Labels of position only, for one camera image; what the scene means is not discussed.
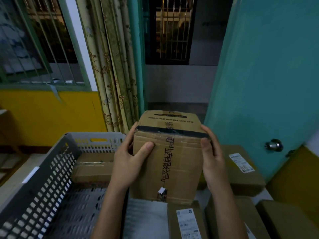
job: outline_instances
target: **floral curtain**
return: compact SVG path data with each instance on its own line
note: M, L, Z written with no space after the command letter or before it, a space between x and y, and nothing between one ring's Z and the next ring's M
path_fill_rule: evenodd
M106 127L127 133L138 94L127 0L77 0Z

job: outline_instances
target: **door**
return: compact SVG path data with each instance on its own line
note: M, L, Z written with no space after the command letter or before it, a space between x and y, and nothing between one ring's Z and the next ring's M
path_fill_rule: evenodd
M319 0L234 0L205 124L266 181L319 127ZM266 142L279 139L281 152Z

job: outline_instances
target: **door knob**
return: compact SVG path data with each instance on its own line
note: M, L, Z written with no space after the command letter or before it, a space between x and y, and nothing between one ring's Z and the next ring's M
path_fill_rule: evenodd
M284 149L284 146L279 139L273 139L270 142L265 143L265 148L267 150L281 152Z

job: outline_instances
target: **plastic basket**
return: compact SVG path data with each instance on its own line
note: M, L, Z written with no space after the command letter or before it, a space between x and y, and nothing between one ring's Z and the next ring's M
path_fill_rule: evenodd
M120 132L70 132L0 208L0 238L89 238L106 189L77 189L70 176L81 153L115 152Z

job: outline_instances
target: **gray wall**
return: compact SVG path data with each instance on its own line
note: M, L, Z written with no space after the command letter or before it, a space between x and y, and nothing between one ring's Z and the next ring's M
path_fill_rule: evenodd
M146 65L148 102L209 102L228 5L229 0L197 0L189 65Z

